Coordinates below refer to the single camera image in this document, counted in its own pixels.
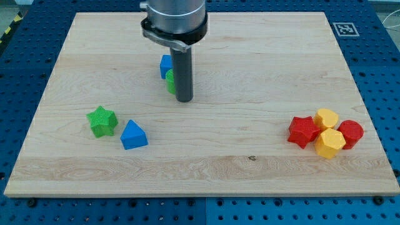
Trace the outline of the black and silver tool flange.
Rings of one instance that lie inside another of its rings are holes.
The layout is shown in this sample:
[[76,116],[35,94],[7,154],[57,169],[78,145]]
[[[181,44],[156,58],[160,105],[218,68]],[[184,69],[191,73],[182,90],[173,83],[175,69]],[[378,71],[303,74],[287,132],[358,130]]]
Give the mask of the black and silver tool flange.
[[152,42],[186,53],[191,46],[199,42],[208,31],[208,14],[194,30],[182,34],[168,33],[158,29],[147,17],[141,21],[142,35]]

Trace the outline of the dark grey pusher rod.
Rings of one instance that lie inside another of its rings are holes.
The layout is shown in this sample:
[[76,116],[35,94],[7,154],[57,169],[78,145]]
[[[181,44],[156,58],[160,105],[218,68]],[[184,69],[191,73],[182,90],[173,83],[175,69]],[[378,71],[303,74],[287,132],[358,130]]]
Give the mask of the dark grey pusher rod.
[[187,103],[193,98],[193,66],[191,48],[186,52],[181,52],[171,48],[170,54],[176,99],[179,102]]

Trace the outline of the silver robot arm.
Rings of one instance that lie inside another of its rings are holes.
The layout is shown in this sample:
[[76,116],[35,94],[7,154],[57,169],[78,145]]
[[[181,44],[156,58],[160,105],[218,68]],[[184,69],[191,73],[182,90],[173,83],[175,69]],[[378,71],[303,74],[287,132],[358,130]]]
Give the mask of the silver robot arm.
[[170,49],[176,99],[182,103],[191,101],[192,45],[208,31],[205,0],[147,0],[140,8],[147,12],[141,21],[142,35]]

